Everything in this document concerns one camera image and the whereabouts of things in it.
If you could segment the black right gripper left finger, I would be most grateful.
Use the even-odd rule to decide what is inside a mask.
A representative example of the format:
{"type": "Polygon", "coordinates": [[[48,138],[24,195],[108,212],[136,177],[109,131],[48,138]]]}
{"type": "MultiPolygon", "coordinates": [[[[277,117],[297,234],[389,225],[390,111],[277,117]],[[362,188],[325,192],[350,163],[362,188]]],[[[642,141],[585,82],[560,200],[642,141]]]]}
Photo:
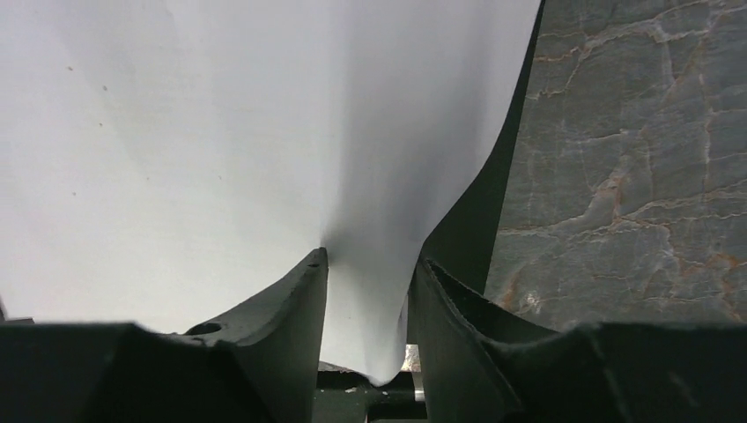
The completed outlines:
{"type": "Polygon", "coordinates": [[[4,422],[308,422],[327,298],[315,249],[184,334],[134,323],[1,325],[4,422]]]}

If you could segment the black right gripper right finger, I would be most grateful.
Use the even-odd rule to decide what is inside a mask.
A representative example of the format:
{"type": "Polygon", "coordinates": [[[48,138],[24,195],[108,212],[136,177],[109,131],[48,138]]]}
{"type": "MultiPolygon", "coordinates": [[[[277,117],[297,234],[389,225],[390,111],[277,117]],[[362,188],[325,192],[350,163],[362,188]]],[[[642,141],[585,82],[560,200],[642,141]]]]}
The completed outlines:
{"type": "Polygon", "coordinates": [[[513,315],[421,259],[410,289],[432,422],[743,422],[746,329],[513,315]]]}

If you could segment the white paper sheets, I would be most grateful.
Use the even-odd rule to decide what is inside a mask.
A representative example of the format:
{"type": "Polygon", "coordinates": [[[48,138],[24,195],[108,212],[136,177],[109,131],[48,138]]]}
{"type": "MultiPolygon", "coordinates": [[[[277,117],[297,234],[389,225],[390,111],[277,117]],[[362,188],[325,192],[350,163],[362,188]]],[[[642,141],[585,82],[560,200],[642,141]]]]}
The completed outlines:
{"type": "Polygon", "coordinates": [[[323,361],[389,382],[425,239],[537,1],[4,1],[1,297],[186,330],[329,254],[323,361]]]}

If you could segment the blue black file folder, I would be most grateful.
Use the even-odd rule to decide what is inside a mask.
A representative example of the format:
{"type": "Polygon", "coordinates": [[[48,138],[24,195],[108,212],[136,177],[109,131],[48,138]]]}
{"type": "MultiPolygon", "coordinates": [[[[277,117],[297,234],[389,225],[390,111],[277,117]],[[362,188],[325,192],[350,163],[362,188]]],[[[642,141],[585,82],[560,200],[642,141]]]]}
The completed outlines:
{"type": "Polygon", "coordinates": [[[545,2],[538,12],[523,57],[510,107],[495,146],[476,179],[426,239],[421,255],[459,282],[484,293],[545,2]]]}

